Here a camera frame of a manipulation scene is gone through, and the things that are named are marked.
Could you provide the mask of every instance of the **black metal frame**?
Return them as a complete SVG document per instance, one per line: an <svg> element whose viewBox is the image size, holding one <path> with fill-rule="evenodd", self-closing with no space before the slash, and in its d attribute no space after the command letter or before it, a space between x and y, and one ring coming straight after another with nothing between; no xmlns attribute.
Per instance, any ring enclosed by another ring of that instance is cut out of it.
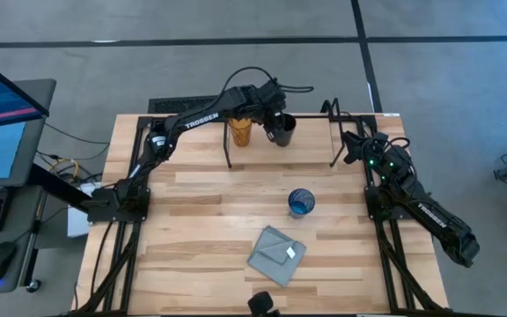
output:
<svg viewBox="0 0 507 317"><path fill-rule="evenodd" d="M302 119L323 119L327 118L330 122L338 122L338 129L340 133L343 133L343 122L351 122L356 124L357 134L359 136L365 136L364 129L365 126L368 127L371 131L371 134L374 135L378 132L377 122L375 118L375 114L365 114L365 115L351 115L346 114L342 115L340 111L339 101L338 99L334 99L332 103L328 100L324 102L322 108L320 110L320 114L315 115L299 115L296 118ZM141 146L141 140L143 136L143 131L146 126L149 124L153 124L153 121L157 119L150 116L141 116L138 118L138 123L136 125L136 134L135 141L132 148L132 154L130 158L130 169L131 170L138 158ZM224 125L224 144L227 144L227 126ZM343 149L345 148L345 144L342 144L340 150L334 156L334 161L329 165L334 166L339 156L342 154ZM226 156L228 167L231 167L231 163L229 157ZM367 181L367 186L364 188L364 191L367 191L370 187L374 187L375 181L373 180L372 170L369 166L365 166L365 179ZM396 214L394 217L389 219L389 223L391 225L391 233L393 237L393 245L389 242L386 231L383 226L382 220L380 217L375 217L378 215L379 210L376 210L374 206L369 205L367 203L367 208L369 211L369 218L373 220L378 245L379 245L379 255L381 260L381 266L383 269L383 274L385 278L385 287L386 287L386 296L389 302L390 314L394 315L406 315L406 316L459 316L459 317L474 317L474 316L488 316L483 314L471 314L471 313L454 313L450 309L443 308L436 304L428 294L421 288L419 283L415 280L412 274L408 271L406 265L406 259L404 255L404 249L402 246L402 240L400 237L400 229L398 227L398 219L399 215ZM98 316L98 315L107 315L107 316L125 316L128 308L129 308L129 300L130 293L132 288L132 280L134 278L134 268L136 264L136 250L138 248L138 238L141 230L141 222L135 222L133 225L132 233L129 238L129 242L127 246L122 249L122 244L124 242L124 234L126 232L126 222L120 222L119 227L117 229L117 234L114 242L114 251L113 251L113 259L111 262L111 269L107 274L105 280L101 284L101 286L95 292L95 298L91 297L89 302L85 304L82 308L85 308L83 312L78 312L77 315L83 316ZM393 281L393 272L391 271L390 262L396 267L396 269L400 272L402 288L404 292L404 299L406 301L406 308L400 308L398 306L398 301L396 299L396 291L394 289L394 281ZM124 263L127 263L127 274L123 281L122 286L122 294L121 294L121 307L118 310L112 310L111 306L113 303L113 294L115 287L115 280L118 276L121 268L124 266ZM103 312L96 313L95 310L99 307L100 299L105 299L103 305ZM415 298L418 299L424 310L415 309ZM354 314L334 314L334 316L353 316ZM303 315L307 316L332 316L330 314L307 314Z"/></svg>
<svg viewBox="0 0 507 317"><path fill-rule="evenodd" d="M58 197L76 209L87 212L86 208L82 206L81 202L92 199L86 193L74 188L69 183L58 179L51 172L44 168L33 164L31 172L28 175L26 185L38 185L44 188L44 191L54 197Z"/></svg>

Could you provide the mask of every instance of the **black wire frame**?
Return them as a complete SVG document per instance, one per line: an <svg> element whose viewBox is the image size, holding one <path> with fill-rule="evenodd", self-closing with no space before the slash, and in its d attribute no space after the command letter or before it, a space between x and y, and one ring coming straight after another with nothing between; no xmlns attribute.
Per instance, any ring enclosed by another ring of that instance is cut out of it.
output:
<svg viewBox="0 0 507 317"><path fill-rule="evenodd" d="M350 122L356 124L357 134L359 136L365 136L364 128L367 126L371 130L371 134L374 135L378 132L377 128L377 122L375 119L375 114L360 114L360 115L351 115L351 114L342 114L340 111L339 101L338 99L334 99L332 103L330 103L328 100L324 102L322 105L322 108L320 110L320 114L314 114L314 115L298 115L295 116L295 118L298 119L323 119L328 118L330 122L338 122L338 129L340 130L340 133L343 133L343 126L342 124L344 122ZM162 120L162 118L158 117L152 117L152 116L140 116L138 117L138 122L136 125L136 133L135 133L135 142L132 147L132 153L130 157L130 169L131 170L134 165L136 164L136 160L138 158L138 155L140 153L140 146L141 146L141 140L144 133L144 129L149 124L154 124L153 122L155 120ZM337 160L337 157L341 154L342 150L344 149L344 145L342 145L341 149L338 151L338 154L336 155L336 158L334 158L334 162ZM371 168L368 166L365 166L365 179L367 181L367 187L374 186L374 180L372 176ZM390 308L390 314L394 315L405 315L405 316L455 316L455 317L474 317L474 316L488 316L484 314L472 314L472 313L455 313L448 309L440 309L437 304L433 303L432 305L424 305L426 306L426 310L417 310L415 309L415 303L414 303L414 296L417 298L423 298L424 296L429 298L427 294L425 294L425 291L421 289L419 284L416 282L416 280L412 277L411 273L408 271L408 268L406 266L405 261L405 255L404 250L402 248L402 242L400 237L400 230L398 230L398 223L396 219L391 219L390 224L392 227L391 233L393 236L393 243L394 247L390 244L388 239L386 238L385 229L383 227L382 222L374 221L375 227L376 227L376 234L378 243L381 246L382 244L387 244L390 249L384 249L383 247L379 248L379 254L381 259L381 267L383 270L384 278L385 278L385 287L386 287L386 295L389 302L389 308ZM114 243L114 255L115 254L121 254L122 244L124 240L124 232L126 230L126 223L120 223L119 229L117 231L117 236ZM139 235L141 230L141 223L134 223L133 225L133 235L136 234ZM114 316L123 316L126 315L126 312L129 308L129 300L130 300L130 293L132 289L132 281L134 279L134 269L135 269L135 263L136 263L136 250L137 250L137 243L138 239L136 239L136 247L133 254L130 255L128 261L127 261L127 273L124 278L124 282L122 285L122 293L121 293L121 307L120 310L112 310L111 304L112 304L112 294L114 293L114 284L112 287L109 288L108 292L111 293L111 295L107 294L107 296L110 296L110 301L107 301L107 297L105 298L106 302L105 306L103 306L103 312L101 313L107 313L109 312L111 315ZM403 277L406 277L406 280L402 278L402 287L404 291L404 298L406 300L406 308L400 308L398 307L398 302L396 299L396 291L394 289L394 280L393 280L393 272L391 270L390 261L393 261L395 264L394 266L398 269L400 272L400 275ZM410 289L410 284L414 286L414 289L419 290L420 294L415 294ZM297 314L286 314L286 316L298 316ZM351 317L356 316L356 314L348 313L348 314L303 314L304 317L310 317L310 316L321 316L321 317Z"/></svg>

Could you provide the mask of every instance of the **black mug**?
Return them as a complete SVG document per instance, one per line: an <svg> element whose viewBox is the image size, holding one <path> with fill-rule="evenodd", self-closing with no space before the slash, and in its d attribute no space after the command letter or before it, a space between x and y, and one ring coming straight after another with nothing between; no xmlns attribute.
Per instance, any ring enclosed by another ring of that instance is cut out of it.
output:
<svg viewBox="0 0 507 317"><path fill-rule="evenodd" d="M283 118L283 126L280 129L276 129L273 133L275 143L279 146L287 146L290 143L292 134L295 132L297 127L297 119L290 114L281 114Z"/></svg>

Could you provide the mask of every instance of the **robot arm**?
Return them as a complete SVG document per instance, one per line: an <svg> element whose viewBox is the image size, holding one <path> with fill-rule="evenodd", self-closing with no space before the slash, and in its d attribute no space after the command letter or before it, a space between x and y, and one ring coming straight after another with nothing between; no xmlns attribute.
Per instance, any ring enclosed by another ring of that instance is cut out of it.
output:
<svg viewBox="0 0 507 317"><path fill-rule="evenodd" d="M91 208L113 208L128 213L141 209L146 204L142 197L147 196L144 191L148 190L148 175L172 156L180 135L217 118L251 119L262 125L269 141L274 142L284 133L282 114L286 107L285 98L276 79L270 79L259 88L253 85L229 88L206 107L156 121L150 126L150 132L144 139L143 153L129 177L117 181L114 188L96 190L93 199L85 202L85 206L90 212Z"/></svg>
<svg viewBox="0 0 507 317"><path fill-rule="evenodd" d="M473 264L480 247L469 227L463 220L444 209L426 193L417 181L415 169L408 153L399 145L391 144L388 136L378 133L374 137L362 138L351 132L342 136L349 154L347 164L361 159L382 180L376 188L368 188L368 208L380 210L381 219L388 219L394 208L404 209L440 242L447 255L465 267Z"/></svg>

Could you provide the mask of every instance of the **concrete floor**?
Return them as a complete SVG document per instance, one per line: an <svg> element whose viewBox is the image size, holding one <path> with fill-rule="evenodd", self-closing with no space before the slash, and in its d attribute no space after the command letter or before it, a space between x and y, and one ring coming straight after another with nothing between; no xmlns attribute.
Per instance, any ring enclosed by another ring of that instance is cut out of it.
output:
<svg viewBox="0 0 507 317"><path fill-rule="evenodd" d="M360 3L368 36L507 35L507 2ZM0 41L356 36L353 21L349 1L341 0L0 0ZM383 110L401 113L420 181L481 243L471 269L438 249L451 307L507 315L507 187L492 176L507 152L507 42L371 44L370 50ZM290 97L291 112L316 112L333 97L344 110L371 111L357 44L0 48L7 77L57 80L49 122L93 140L110 137L116 114L143 113L149 98L212 94L245 65L265 67L290 85L316 86ZM262 77L246 73L235 83L260 84ZM100 151L48 129L39 149L73 157ZM96 173L104 161L84 165ZM0 316L67 311L82 242L41 252L35 275L44 288L0 295Z"/></svg>

